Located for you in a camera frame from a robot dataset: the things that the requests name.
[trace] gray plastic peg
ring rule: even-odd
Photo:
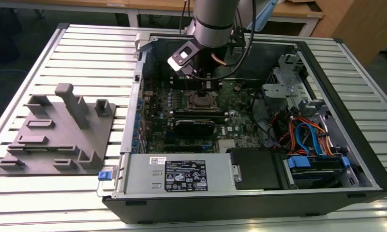
[[[69,83],[58,83],[56,90],[56,96],[61,97],[65,108],[77,123],[80,129],[89,127],[88,119],[85,118],[85,113],[82,107],[78,105],[77,99],[73,95],[73,85]]]

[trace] motherboard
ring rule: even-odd
[[[188,89],[188,82],[184,89],[165,82],[147,88],[148,153],[219,153],[224,141],[233,147],[260,147],[249,111],[257,88],[244,88],[235,80],[203,93]],[[177,129],[191,123],[196,126]]]

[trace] gray plastic base plate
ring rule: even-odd
[[[116,105],[97,116],[88,103],[89,127],[78,129],[64,103],[44,105],[46,114],[30,113],[0,161],[0,174],[97,174],[103,167]]]

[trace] sticker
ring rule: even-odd
[[[205,161],[165,161],[164,187],[167,192],[208,191]]]
[[[167,158],[165,157],[151,157],[149,164],[165,164]]]
[[[120,6],[124,7],[124,4],[115,4],[115,3],[107,3],[108,6]]]
[[[315,15],[315,14],[311,15],[311,14],[310,14],[310,15],[307,15],[307,17],[308,17],[308,18],[322,18],[323,16],[322,16],[322,15]]]

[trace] barcode sticker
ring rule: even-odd
[[[308,18],[322,18],[323,16],[322,16],[322,15],[315,15],[315,14],[311,15],[311,14],[310,14],[310,15],[307,15],[307,17],[308,17]]]
[[[151,157],[149,164],[165,164],[167,158],[165,157]]]
[[[115,4],[115,3],[107,3],[108,6],[119,6],[119,7],[124,7],[124,4]]]

